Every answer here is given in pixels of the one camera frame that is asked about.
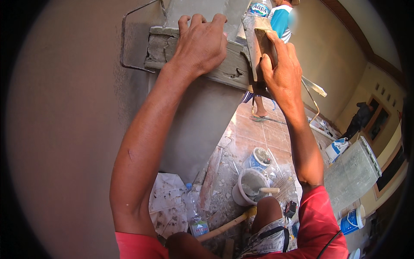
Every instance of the bottle label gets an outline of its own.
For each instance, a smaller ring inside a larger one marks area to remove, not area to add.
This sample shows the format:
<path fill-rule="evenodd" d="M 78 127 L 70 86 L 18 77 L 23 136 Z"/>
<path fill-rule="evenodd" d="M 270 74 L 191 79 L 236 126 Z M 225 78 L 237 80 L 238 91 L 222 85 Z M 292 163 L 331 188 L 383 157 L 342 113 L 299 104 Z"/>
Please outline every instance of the bottle label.
<path fill-rule="evenodd" d="M 247 10 L 247 13 L 250 13 L 251 15 L 260 16 L 260 17 L 267 17 L 270 13 L 269 8 L 260 3 L 252 3 Z"/>
<path fill-rule="evenodd" d="M 207 222 L 202 221 L 202 220 L 198 221 L 197 223 L 194 223 L 191 226 L 191 228 L 193 229 L 193 233 L 195 237 L 201 236 L 209 232 Z"/>

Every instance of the red shirt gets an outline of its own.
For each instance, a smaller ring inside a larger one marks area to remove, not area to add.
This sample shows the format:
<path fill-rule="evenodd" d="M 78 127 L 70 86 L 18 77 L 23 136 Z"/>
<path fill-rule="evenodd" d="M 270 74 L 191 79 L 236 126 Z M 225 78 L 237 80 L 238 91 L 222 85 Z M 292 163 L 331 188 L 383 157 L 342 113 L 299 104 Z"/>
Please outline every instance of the red shirt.
<path fill-rule="evenodd" d="M 318 186 L 303 195 L 299 207 L 298 249 L 287 253 L 265 254 L 262 259 L 277 258 L 316 258 L 323 247 L 339 231 L 328 193 L 325 187 Z M 168 250 L 157 239 L 144 235 L 115 232 L 120 258 L 167 259 Z M 347 242 L 344 234 L 339 234 L 328 246 L 321 258 L 346 259 Z"/>

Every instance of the person in black clothing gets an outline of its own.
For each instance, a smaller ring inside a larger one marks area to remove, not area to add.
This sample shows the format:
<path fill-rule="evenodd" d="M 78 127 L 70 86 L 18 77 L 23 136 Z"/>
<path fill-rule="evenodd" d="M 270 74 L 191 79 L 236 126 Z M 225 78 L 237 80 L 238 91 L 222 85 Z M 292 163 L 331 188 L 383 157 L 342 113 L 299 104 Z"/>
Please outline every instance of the person in black clothing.
<path fill-rule="evenodd" d="M 356 105 L 359 107 L 359 110 L 352 118 L 345 134 L 340 138 L 348 138 L 348 140 L 350 140 L 358 131 L 365 127 L 371 119 L 374 107 L 366 104 L 366 102 L 359 102 Z"/>

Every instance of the paint bucket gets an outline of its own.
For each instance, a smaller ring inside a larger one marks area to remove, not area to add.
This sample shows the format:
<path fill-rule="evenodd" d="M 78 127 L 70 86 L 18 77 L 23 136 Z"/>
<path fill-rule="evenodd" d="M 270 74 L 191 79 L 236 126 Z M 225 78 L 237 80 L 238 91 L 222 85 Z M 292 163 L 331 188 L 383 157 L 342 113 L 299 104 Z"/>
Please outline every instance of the paint bucket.
<path fill-rule="evenodd" d="M 231 191 L 231 196 L 233 197 L 234 202 L 240 206 L 250 206 L 257 205 L 257 202 L 250 199 L 246 193 L 243 191 L 243 185 L 248 184 L 252 189 L 259 189 L 260 187 L 270 187 L 269 182 L 253 168 L 248 168 L 243 170 L 239 176 L 236 185 Z M 268 193 L 259 192 L 255 200 L 269 196 Z"/>
<path fill-rule="evenodd" d="M 338 220 L 338 225 L 341 228 L 344 235 L 354 232 L 355 230 L 361 229 L 365 226 L 365 210 L 361 205 L 355 210 L 348 212 L 346 217 Z"/>
<path fill-rule="evenodd" d="M 348 255 L 348 259 L 359 259 L 359 257 L 361 256 L 361 251 L 360 249 L 356 249 L 354 251 L 352 251 L 349 255 Z"/>
<path fill-rule="evenodd" d="M 270 163 L 269 164 L 263 163 L 263 160 L 265 159 L 269 159 Z M 264 148 L 257 147 L 253 149 L 250 156 L 243 162 L 242 167 L 246 169 L 252 168 L 252 167 L 259 167 L 261 169 L 266 169 L 270 166 L 271 163 L 272 163 L 272 158 L 270 154 Z"/>

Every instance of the blue and white shirt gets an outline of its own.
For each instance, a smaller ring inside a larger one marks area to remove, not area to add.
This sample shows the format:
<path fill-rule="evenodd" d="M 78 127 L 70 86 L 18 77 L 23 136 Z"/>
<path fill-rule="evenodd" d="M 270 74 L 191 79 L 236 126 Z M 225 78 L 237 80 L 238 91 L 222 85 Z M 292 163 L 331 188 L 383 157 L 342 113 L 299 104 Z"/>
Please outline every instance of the blue and white shirt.
<path fill-rule="evenodd" d="M 292 12 L 293 8 L 288 5 L 280 5 L 273 8 L 268 19 L 272 29 L 277 33 L 278 37 L 287 43 L 292 35 L 290 28 L 294 27 L 295 14 Z"/>

